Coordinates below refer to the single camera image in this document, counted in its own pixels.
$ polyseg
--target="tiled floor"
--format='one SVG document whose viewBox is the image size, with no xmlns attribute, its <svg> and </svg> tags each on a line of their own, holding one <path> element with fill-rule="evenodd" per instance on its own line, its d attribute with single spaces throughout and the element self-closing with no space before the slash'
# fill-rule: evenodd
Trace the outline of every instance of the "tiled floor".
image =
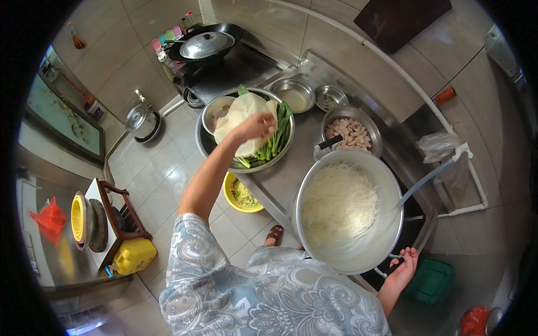
<svg viewBox="0 0 538 336">
<path fill-rule="evenodd" d="M 127 188 L 144 227 L 153 235 L 158 255 L 139 272 L 140 279 L 158 299 L 165 288 L 165 275 L 172 229 L 178 205 L 188 183 L 205 160 L 196 147 L 194 129 L 198 112 L 182 105 L 165 118 L 165 131 L 151 144 L 141 145 L 133 136 L 125 138 L 113 152 L 109 164 L 119 188 Z M 113 196 L 113 203 L 123 200 Z M 235 210 L 221 193 L 209 216 L 210 229 L 230 262 L 246 264 L 277 222 L 265 210 L 243 213 Z M 299 243 L 284 234 L 282 246 Z"/>
</svg>

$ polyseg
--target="whisk broom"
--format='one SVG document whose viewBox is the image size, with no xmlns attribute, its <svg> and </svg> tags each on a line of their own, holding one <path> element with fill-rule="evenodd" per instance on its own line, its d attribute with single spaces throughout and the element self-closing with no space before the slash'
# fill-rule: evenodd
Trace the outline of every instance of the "whisk broom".
<svg viewBox="0 0 538 336">
<path fill-rule="evenodd" d="M 73 43 L 75 44 L 75 48 L 77 49 L 85 48 L 87 46 L 86 42 L 84 42 L 84 40 L 81 39 L 76 34 L 75 28 L 73 28 L 73 26 L 71 25 L 71 22 L 69 22 L 67 26 L 69 27 L 69 33 L 71 34 L 71 37 L 73 38 Z"/>
</svg>

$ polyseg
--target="yellow jerry can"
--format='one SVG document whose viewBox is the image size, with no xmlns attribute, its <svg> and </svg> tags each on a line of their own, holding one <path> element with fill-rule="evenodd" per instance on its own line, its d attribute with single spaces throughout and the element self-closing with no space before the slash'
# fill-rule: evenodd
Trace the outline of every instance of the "yellow jerry can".
<svg viewBox="0 0 538 336">
<path fill-rule="evenodd" d="M 143 270 L 156 256 L 157 250 L 149 239 L 125 240 L 114 256 L 115 270 L 123 275 Z"/>
</svg>

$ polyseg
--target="red plastic bag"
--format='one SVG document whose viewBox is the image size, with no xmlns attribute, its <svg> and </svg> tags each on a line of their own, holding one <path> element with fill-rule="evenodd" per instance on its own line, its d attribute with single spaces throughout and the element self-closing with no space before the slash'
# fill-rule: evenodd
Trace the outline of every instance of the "red plastic bag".
<svg viewBox="0 0 538 336">
<path fill-rule="evenodd" d="M 483 306 L 473 307 L 462 316 L 461 336 L 486 336 L 486 323 L 490 311 Z"/>
<path fill-rule="evenodd" d="M 66 223 L 66 215 L 63 210 L 56 205 L 56 197 L 53 197 L 49 205 L 44 207 L 39 213 L 30 211 L 30 216 L 32 216 L 38 224 L 39 231 L 41 231 L 43 236 L 56 245 L 62 234 L 63 226 Z"/>
</svg>

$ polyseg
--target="sandal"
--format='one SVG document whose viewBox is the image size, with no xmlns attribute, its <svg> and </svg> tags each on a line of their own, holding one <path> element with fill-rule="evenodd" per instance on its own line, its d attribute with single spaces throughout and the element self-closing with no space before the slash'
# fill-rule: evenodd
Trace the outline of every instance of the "sandal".
<svg viewBox="0 0 538 336">
<path fill-rule="evenodd" d="M 267 237 L 265 237 L 265 241 L 267 241 L 269 238 L 273 238 L 275 240 L 275 243 L 273 246 L 280 246 L 282 243 L 282 234 L 284 233 L 284 228 L 281 225 L 275 225 L 267 234 Z"/>
</svg>

